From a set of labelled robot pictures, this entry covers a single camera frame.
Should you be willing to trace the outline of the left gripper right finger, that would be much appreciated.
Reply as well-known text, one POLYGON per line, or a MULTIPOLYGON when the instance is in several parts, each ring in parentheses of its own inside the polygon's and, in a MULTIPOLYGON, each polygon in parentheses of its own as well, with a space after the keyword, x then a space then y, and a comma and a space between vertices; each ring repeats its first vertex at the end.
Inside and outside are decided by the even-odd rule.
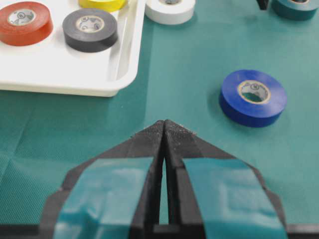
POLYGON ((164 122, 169 222, 184 239, 285 239, 285 214, 255 167, 164 122))

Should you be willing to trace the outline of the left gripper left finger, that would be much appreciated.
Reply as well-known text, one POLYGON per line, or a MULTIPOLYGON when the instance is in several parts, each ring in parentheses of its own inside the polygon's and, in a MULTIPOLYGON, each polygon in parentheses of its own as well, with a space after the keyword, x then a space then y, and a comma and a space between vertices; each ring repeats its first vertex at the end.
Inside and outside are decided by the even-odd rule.
POLYGON ((69 170, 48 197, 41 239, 149 239, 159 222, 164 122, 69 170))

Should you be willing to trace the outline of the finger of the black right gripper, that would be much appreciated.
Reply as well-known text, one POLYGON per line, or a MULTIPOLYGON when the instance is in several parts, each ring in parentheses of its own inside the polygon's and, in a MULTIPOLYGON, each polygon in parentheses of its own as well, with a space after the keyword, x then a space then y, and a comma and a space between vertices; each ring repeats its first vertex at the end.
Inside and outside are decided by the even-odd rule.
POLYGON ((260 10, 267 10, 269 0, 256 0, 260 10))

